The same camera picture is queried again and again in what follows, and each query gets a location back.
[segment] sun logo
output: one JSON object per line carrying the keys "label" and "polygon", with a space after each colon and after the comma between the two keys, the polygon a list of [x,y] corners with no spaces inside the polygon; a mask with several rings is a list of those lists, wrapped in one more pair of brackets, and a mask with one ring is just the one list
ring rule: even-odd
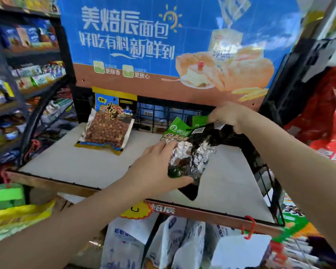
{"label": "sun logo", "polygon": [[182,14],[177,15],[175,12],[177,10],[177,6],[174,7],[174,11],[169,11],[168,10],[168,5],[166,4],[166,10],[167,12],[163,14],[159,14],[159,17],[163,18],[163,21],[168,21],[171,23],[170,29],[173,29],[174,33],[177,33],[177,30],[175,29],[176,27],[182,27],[181,24],[178,23],[178,18],[182,17]]}

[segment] black snack bag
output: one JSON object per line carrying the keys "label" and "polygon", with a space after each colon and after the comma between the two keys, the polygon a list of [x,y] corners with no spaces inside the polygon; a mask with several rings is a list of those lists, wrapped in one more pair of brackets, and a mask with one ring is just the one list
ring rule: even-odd
{"label": "black snack bag", "polygon": [[194,179],[192,184],[179,189],[190,200],[195,200],[198,195],[200,178],[208,164],[209,155],[215,153],[216,146],[222,144],[232,132],[232,126],[220,123],[200,126],[174,149],[168,166],[168,176],[190,176]]}

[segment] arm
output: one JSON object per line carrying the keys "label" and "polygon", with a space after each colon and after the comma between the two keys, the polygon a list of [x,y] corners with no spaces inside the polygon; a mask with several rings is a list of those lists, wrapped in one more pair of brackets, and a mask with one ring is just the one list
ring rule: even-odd
{"label": "arm", "polygon": [[0,268],[63,268],[110,221],[145,198],[193,182],[171,179],[168,162],[176,145],[148,147],[118,181],[68,210],[0,242]]}
{"label": "arm", "polygon": [[275,177],[336,252],[336,163],[262,115],[232,102],[216,108],[219,120],[245,134]]}

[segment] blue advertisement banner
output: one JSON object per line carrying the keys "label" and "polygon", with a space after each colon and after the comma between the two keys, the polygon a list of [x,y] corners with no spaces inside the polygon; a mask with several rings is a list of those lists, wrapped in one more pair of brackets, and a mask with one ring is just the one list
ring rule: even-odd
{"label": "blue advertisement banner", "polygon": [[254,109],[301,20],[296,0],[60,0],[60,8],[79,86]]}

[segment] hand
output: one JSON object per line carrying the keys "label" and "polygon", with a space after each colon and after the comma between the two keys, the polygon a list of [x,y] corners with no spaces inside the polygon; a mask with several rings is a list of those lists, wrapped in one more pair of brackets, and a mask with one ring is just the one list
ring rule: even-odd
{"label": "hand", "polygon": [[233,126],[234,132],[236,134],[242,134],[242,122],[246,121],[255,113],[256,112],[250,108],[227,101],[215,108],[209,114],[208,122],[212,123],[215,121],[220,121],[224,124],[229,124]]}
{"label": "hand", "polygon": [[143,198],[157,196],[192,183],[193,179],[189,176],[168,176],[168,163],[176,145],[175,140],[168,143],[161,140],[158,144],[148,147],[128,169],[122,180],[132,185]]}

